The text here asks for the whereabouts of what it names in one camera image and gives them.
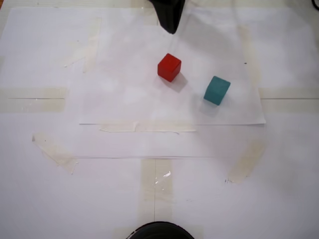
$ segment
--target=masking tape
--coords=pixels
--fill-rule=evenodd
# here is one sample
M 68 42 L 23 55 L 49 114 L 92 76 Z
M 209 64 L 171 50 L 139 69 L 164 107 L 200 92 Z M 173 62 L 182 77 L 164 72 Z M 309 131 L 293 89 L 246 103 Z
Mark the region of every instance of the masking tape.
M 319 88 L 259 88 L 261 99 L 319 99 Z
M 4 64 L 4 61 L 5 61 L 5 56 L 0 56 L 0 72 L 2 70 L 2 66 Z
M 254 47 L 252 37 L 247 26 L 241 25 L 238 26 L 239 36 L 242 41 L 243 53 L 245 61 L 247 62 L 247 70 L 249 78 L 253 83 L 253 86 L 256 87 L 261 81 L 261 70 L 258 64 L 257 52 Z
M 73 174 L 75 165 L 78 163 L 77 159 L 65 149 L 55 144 L 49 136 L 43 133 L 35 133 L 32 136 L 32 142 L 35 143 L 47 157 Z
M 90 29 L 89 43 L 86 48 L 85 63 L 83 72 L 88 72 L 95 67 L 96 57 L 98 54 L 100 29 L 102 18 L 97 17 L 94 19 Z
M 0 88 L 0 99 L 65 99 L 67 88 Z
M 285 0 L 190 0 L 196 7 L 285 7 Z
M 141 189 L 138 205 L 138 222 L 142 226 L 155 219 L 156 159 L 141 160 Z
M 143 10 L 144 25 L 157 26 L 159 24 L 159 21 L 155 8 L 144 7 Z
M 259 139 L 250 143 L 244 154 L 228 174 L 228 181 L 241 183 L 248 177 L 265 151 L 265 143 Z
M 172 161 L 156 160 L 154 221 L 172 222 Z
M 110 122 L 101 125 L 104 132 L 194 132 L 194 125 L 184 122 Z
M 64 107 L 64 99 L 0 99 L 0 113 L 59 113 Z
M 319 100 L 281 99 L 261 100 L 265 113 L 319 113 Z

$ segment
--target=teal cube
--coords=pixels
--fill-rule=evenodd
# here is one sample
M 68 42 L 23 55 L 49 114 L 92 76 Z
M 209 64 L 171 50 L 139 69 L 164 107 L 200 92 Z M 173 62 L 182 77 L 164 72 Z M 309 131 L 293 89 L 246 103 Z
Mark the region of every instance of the teal cube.
M 230 82 L 214 76 L 207 87 L 204 99 L 214 103 L 215 105 L 220 105 L 229 86 Z

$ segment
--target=red cube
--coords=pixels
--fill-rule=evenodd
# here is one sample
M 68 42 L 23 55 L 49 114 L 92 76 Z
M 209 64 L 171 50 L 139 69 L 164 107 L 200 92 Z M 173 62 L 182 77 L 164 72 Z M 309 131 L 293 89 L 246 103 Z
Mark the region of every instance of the red cube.
M 158 65 L 158 75 L 165 80 L 172 82 L 179 74 L 181 68 L 181 60 L 167 54 Z

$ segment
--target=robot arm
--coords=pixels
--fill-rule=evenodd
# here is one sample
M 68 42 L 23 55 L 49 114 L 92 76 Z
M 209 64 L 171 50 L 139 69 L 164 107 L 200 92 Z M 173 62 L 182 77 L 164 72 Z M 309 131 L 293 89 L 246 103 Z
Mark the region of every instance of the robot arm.
M 169 33 L 177 31 L 185 0 L 149 0 L 158 15 L 160 25 Z

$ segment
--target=cube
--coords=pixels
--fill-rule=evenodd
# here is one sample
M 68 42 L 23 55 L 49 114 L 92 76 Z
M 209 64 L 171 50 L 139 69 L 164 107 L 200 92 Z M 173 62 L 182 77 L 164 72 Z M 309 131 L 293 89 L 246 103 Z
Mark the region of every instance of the cube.
M 214 76 L 207 87 L 204 99 L 214 103 L 215 105 L 220 105 L 229 86 L 230 82 Z
M 158 65 L 158 75 L 165 80 L 172 82 L 179 74 L 181 68 L 181 60 L 167 54 Z

